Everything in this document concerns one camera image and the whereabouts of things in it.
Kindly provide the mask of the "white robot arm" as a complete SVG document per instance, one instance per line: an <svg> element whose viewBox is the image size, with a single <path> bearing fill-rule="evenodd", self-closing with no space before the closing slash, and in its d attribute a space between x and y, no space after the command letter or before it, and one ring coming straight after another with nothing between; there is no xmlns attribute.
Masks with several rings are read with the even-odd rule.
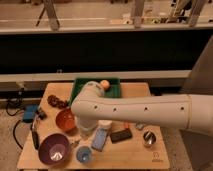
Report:
<svg viewBox="0 0 213 171"><path fill-rule="evenodd" d="M163 96L107 98L96 81L87 82L71 103L80 128L99 120L176 128L213 137L213 46L207 43L180 93Z"/></svg>

